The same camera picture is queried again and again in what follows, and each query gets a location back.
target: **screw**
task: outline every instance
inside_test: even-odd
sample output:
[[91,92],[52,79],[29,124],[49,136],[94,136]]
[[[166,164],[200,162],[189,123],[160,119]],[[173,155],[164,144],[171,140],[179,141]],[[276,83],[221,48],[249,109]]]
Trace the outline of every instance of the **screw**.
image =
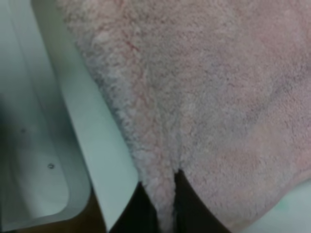
[[49,165],[48,165],[48,168],[49,168],[49,169],[54,169],[54,167],[55,167],[54,164],[49,164]]

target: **white panel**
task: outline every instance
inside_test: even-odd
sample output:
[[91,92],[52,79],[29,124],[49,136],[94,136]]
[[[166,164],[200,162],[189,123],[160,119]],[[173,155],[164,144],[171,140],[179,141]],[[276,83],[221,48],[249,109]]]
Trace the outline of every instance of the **white panel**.
[[106,103],[70,40],[54,1],[34,0],[33,6],[106,227],[111,229],[137,186],[137,170]]

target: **white surface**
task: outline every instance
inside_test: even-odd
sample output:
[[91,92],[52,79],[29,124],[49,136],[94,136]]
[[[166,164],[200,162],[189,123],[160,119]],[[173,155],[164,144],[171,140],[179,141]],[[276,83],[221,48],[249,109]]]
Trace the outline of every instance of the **white surface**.
[[138,183],[127,146],[52,0],[33,6],[108,230]]
[[0,32],[3,230],[69,219],[90,184],[28,0],[0,0]]
[[297,186],[241,233],[310,233],[311,181]]

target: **fluffy towel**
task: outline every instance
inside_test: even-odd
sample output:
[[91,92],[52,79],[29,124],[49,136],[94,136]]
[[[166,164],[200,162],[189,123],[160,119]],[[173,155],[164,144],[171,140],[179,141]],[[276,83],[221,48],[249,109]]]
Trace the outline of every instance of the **fluffy towel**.
[[238,231],[311,177],[310,0],[58,0],[163,231],[174,172]]

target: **white sink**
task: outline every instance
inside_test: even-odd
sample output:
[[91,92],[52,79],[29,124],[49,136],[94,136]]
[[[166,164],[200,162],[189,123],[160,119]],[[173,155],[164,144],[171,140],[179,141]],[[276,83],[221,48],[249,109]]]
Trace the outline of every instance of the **white sink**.
[[2,231],[72,218],[90,195],[86,166],[34,17],[26,19],[31,8],[21,10],[30,2],[21,2],[0,0]]

